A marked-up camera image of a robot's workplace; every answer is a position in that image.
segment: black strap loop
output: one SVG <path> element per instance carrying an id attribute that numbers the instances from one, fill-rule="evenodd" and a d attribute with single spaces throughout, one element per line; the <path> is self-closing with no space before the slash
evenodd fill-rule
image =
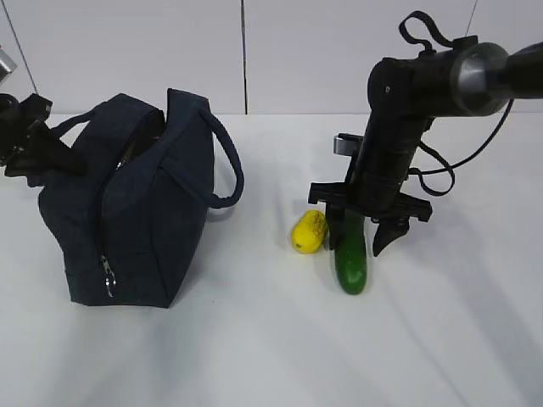
<path id="1" fill-rule="evenodd" d="M 406 28 L 406 22 L 410 19 L 417 19 L 422 21 L 424 25 L 426 25 L 426 28 L 428 28 L 428 32 L 430 33 L 430 36 L 436 41 L 439 45 L 442 47 L 447 48 L 453 48 L 452 41 L 446 39 L 443 34 L 438 29 L 438 26 L 435 24 L 432 17 L 424 13 L 423 11 L 413 11 L 411 14 L 409 14 L 398 27 L 400 29 L 400 34 L 410 44 L 422 44 L 424 46 L 424 52 L 425 53 L 435 53 L 434 48 L 432 47 L 432 43 L 429 40 L 424 40 L 421 38 L 415 38 L 412 36 L 409 31 Z"/>
<path id="2" fill-rule="evenodd" d="M 418 176 L 418 180 L 421 183 L 421 188 L 427 194 L 432 195 L 433 197 L 442 197 L 442 196 L 446 195 L 455 186 L 456 176 L 455 176 L 454 170 L 452 169 L 451 165 L 447 162 L 447 160 L 444 159 L 443 157 L 441 157 L 441 155 L 439 155 L 439 153 L 437 151 L 435 151 L 433 148 L 427 146 L 423 142 L 421 142 L 419 144 L 419 147 L 426 154 L 428 154 L 431 157 L 437 159 L 439 161 L 439 163 L 443 165 L 445 171 L 447 171 L 449 173 L 449 175 L 451 176 L 451 186 L 446 191 L 436 191 L 435 189 L 432 189 L 428 185 L 426 185 L 426 183 L 424 182 L 423 172 L 420 169 L 418 169 L 418 168 L 410 168 L 409 171 L 408 171 L 408 174 L 410 176 Z"/>
<path id="3" fill-rule="evenodd" d="M 234 192 L 229 197 L 220 198 L 212 192 L 205 191 L 200 186 L 198 180 L 188 171 L 185 171 L 174 159 L 166 158 L 162 163 L 162 168 L 166 170 L 175 182 L 181 187 L 184 187 L 191 195 L 198 199 L 200 203 L 213 209 L 228 208 L 238 202 L 244 190 L 244 172 L 241 168 L 238 151 L 228 135 L 227 129 L 224 128 L 222 123 L 209 110 L 199 109 L 198 112 L 217 137 L 217 140 L 228 157 L 228 161 L 230 161 L 230 165 L 236 175 Z"/>
<path id="4" fill-rule="evenodd" d="M 80 125 L 81 123 L 86 123 L 90 121 L 94 115 L 98 112 L 98 109 L 105 104 L 105 102 L 95 106 L 92 108 L 92 110 L 89 110 L 88 112 L 84 114 L 79 114 L 74 117 L 70 117 L 66 121 L 63 121 L 53 129 L 51 129 L 51 134 L 56 138 L 61 138 L 64 134 L 66 134 L 68 131 L 70 131 L 72 128 L 74 128 L 76 125 Z"/>

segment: navy blue bag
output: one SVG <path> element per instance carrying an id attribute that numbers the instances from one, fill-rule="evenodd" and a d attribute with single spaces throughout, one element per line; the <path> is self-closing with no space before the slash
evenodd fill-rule
<path id="1" fill-rule="evenodd" d="M 167 308 L 181 286 L 208 208 L 233 206 L 244 174 L 207 99 L 168 90 L 168 113 L 120 94 L 52 129 L 89 121 L 73 149 L 86 176 L 51 171 L 42 218 L 64 253 L 72 301 Z M 213 193 L 213 133 L 237 177 L 231 197 Z"/>

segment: white wall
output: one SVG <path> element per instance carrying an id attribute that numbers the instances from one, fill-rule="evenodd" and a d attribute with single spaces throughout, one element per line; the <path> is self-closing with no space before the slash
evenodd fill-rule
<path id="1" fill-rule="evenodd" d="M 239 0 L 5 0 L 38 91 L 57 112 L 167 87 L 244 112 Z"/>
<path id="2" fill-rule="evenodd" d="M 210 98 L 216 113 L 244 112 L 241 0 L 4 0 L 38 91 L 58 113 L 81 112 L 117 92 L 160 107 L 165 89 Z M 410 58 L 398 23 L 430 13 L 448 37 L 466 33 L 475 0 L 244 0 L 247 97 L 252 114 L 365 113 L 367 77 L 383 57 Z M 478 0 L 470 34 L 509 52 L 543 40 L 541 0 Z M 412 23 L 416 33 L 427 35 Z M 3 87 L 31 91 L 0 9 L 0 44 L 20 64 Z M 543 111 L 519 101 L 517 111 Z"/>
<path id="3" fill-rule="evenodd" d="M 368 112 L 372 67 L 385 56 L 418 54 L 398 24 L 421 9 L 447 36 L 462 36 L 474 1 L 248 0 L 249 112 Z"/>

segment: zipper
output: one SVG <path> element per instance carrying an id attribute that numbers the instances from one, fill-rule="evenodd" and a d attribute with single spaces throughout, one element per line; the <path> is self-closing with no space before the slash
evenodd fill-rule
<path id="1" fill-rule="evenodd" d="M 162 123 L 164 123 L 164 118 L 162 115 L 160 115 L 160 118 L 163 120 Z M 146 117 L 147 125 L 154 125 L 153 116 Z M 97 252 L 98 252 L 98 261 L 102 268 L 104 269 L 105 274 L 105 288 L 106 292 L 108 294 L 108 297 L 113 298 L 115 296 L 115 291 L 117 288 L 117 279 L 115 277 L 115 272 L 111 268 L 111 264 L 109 263 L 107 251 L 105 249 L 104 245 L 104 229 L 103 229 L 103 223 L 102 223 L 102 209 L 103 209 L 103 200 L 104 200 L 104 194 L 105 189 L 107 188 L 109 181 L 111 181 L 111 178 L 113 178 L 113 175 L 115 172 L 120 169 L 124 164 L 126 164 L 131 159 L 136 158 L 137 156 L 133 153 L 135 152 L 135 146 L 137 142 L 139 141 L 139 137 L 149 137 L 149 132 L 145 131 L 145 124 L 143 124 L 142 127 L 137 127 L 134 132 L 128 137 L 128 139 L 125 141 L 125 144 L 123 144 L 122 148 L 119 150 L 117 155 L 115 156 L 115 164 L 111 166 L 109 169 L 109 172 L 106 174 L 104 179 L 102 180 L 102 184 L 100 184 L 100 188 L 98 189 L 98 193 L 96 195 L 95 201 L 94 201 L 94 217 L 91 219 L 91 233 L 94 240 L 94 245 L 96 246 Z M 164 127 L 160 130 L 160 134 L 158 136 L 149 137 L 152 138 L 152 142 L 148 143 L 146 146 L 147 148 L 144 150 L 151 148 L 153 144 L 160 138 L 160 135 L 164 131 Z"/>

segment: zipper pull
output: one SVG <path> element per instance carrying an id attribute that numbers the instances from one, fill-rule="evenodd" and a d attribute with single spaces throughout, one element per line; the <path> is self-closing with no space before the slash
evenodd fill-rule
<path id="1" fill-rule="evenodd" d="M 113 298 L 115 295 L 115 286 L 117 285 L 117 281 L 115 279 L 115 273 L 113 270 L 111 270 L 111 266 L 109 265 L 109 261 L 106 259 L 104 255 L 100 256 L 100 261 L 102 262 L 102 267 L 105 271 L 105 288 L 108 290 L 108 295 Z"/>

